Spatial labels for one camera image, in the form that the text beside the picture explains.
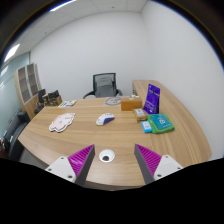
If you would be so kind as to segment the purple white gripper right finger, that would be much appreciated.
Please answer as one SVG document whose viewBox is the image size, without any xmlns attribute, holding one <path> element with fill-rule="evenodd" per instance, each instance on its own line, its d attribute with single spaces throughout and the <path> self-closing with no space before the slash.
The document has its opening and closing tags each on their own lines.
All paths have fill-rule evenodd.
<svg viewBox="0 0 224 224">
<path fill-rule="evenodd" d="M 182 169 L 182 166 L 171 156 L 161 156 L 139 144 L 135 145 L 134 155 L 145 184 L 150 184 Z"/>
</svg>

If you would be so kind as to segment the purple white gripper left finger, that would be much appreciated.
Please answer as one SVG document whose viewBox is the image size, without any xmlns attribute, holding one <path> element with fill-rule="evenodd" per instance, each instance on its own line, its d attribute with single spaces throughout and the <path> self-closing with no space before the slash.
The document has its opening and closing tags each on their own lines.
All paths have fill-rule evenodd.
<svg viewBox="0 0 224 224">
<path fill-rule="evenodd" d="M 94 156 L 95 146 L 90 145 L 69 157 L 59 157 L 46 168 L 46 171 L 79 186 L 84 186 Z"/>
</svg>

